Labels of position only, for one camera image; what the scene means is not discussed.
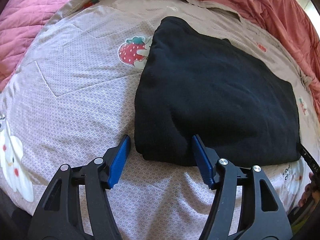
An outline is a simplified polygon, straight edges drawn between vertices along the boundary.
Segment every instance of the silver screw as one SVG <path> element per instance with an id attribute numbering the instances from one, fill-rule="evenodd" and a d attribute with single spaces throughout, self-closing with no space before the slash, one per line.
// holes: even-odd
<path id="1" fill-rule="evenodd" d="M 254 169 L 254 171 L 256 171 L 256 172 L 260 172 L 260 171 L 261 171 L 261 168 L 260 168 L 260 166 L 258 166 L 258 165 L 254 165 L 254 166 L 253 166 L 253 169 Z"/>
<path id="2" fill-rule="evenodd" d="M 220 162 L 220 164 L 222 164 L 222 165 L 227 165 L 227 164 L 229 163 L 227 159 L 223 159 L 223 158 L 221 158 L 221 159 L 219 160 L 219 162 Z"/>
<path id="3" fill-rule="evenodd" d="M 102 158 L 96 158 L 96 159 L 94 160 L 94 163 L 95 163 L 95 164 L 101 164 L 101 163 L 103 163 L 103 159 L 102 159 Z"/>
<path id="4" fill-rule="evenodd" d="M 62 170 L 62 171 L 66 171 L 67 169 L 69 169 L 68 164 L 63 164 L 63 165 L 60 167 L 60 170 Z"/>

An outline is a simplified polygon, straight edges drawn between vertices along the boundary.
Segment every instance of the folded clothing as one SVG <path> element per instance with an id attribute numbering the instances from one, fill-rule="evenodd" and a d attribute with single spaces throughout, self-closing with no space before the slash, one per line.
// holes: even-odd
<path id="1" fill-rule="evenodd" d="M 135 97 L 135 146 L 146 160 L 196 165 L 191 137 L 235 165 L 294 162 L 292 86 L 259 59 L 177 17 L 155 31 Z"/>

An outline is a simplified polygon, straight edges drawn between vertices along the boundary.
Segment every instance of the pink blanket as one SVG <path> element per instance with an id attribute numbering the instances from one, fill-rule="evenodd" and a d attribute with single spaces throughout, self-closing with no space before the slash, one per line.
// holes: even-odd
<path id="1" fill-rule="evenodd" d="M 41 27 L 68 0 L 10 0 L 0 15 L 0 90 L 8 82 Z M 311 77 L 310 89 L 320 118 L 320 46 L 307 15 L 295 0 L 211 0 L 275 36 Z"/>
<path id="2" fill-rule="evenodd" d="M 320 119 L 319 36 L 296 0 L 210 0 L 231 7 L 243 18 L 276 37 L 310 77 L 314 107 Z"/>
<path id="3" fill-rule="evenodd" d="M 0 91 L 50 17 L 69 0 L 10 0 L 0 15 Z"/>

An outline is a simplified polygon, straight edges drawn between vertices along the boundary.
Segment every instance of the blue gripper pad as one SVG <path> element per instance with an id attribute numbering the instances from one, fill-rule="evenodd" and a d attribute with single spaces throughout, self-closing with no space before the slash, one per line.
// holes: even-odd
<path id="1" fill-rule="evenodd" d="M 202 180 L 211 189 L 214 185 L 213 168 L 197 136 L 192 137 L 192 151 L 196 159 Z"/>
<path id="2" fill-rule="evenodd" d="M 109 188 L 113 188 L 113 186 L 119 182 L 123 167 L 125 165 L 125 162 L 127 161 L 127 158 L 130 152 L 130 148 L 131 148 L 130 137 L 126 136 L 122 145 L 119 145 L 118 153 L 116 154 L 112 164 L 110 165 L 109 179 L 108 179 Z"/>

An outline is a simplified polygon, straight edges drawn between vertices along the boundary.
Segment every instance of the folded black garment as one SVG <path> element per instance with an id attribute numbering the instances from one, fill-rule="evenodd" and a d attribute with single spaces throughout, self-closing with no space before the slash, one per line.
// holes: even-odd
<path id="1" fill-rule="evenodd" d="M 228 40 L 166 17 L 135 97 L 135 147 L 146 160 L 194 166 L 191 137 L 240 167 L 294 162 L 299 116 L 289 82 Z"/>

